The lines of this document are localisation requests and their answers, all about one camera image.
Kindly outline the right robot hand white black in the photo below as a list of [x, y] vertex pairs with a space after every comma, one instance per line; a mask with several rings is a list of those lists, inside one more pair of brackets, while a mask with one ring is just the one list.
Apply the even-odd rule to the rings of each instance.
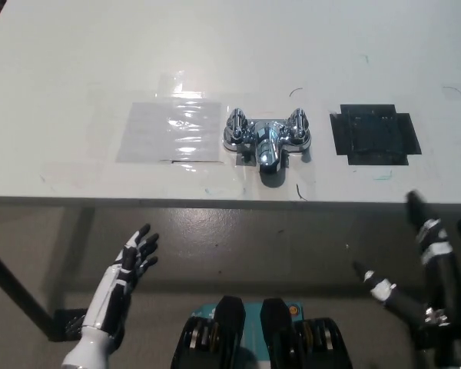
[[414, 327], [461, 327], [461, 273], [441, 218], [418, 191], [406, 195], [409, 223], [416, 232], [428, 300], [420, 303], [396, 284], [358, 261], [353, 269], [371, 296]]

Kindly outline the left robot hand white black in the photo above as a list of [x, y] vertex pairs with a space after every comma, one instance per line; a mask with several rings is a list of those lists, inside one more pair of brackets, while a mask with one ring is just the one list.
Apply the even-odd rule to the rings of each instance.
[[91, 300], [82, 330], [95, 329], [116, 339], [124, 330], [131, 294], [148, 268], [158, 262], [159, 234], [144, 224], [128, 239], [109, 265]]

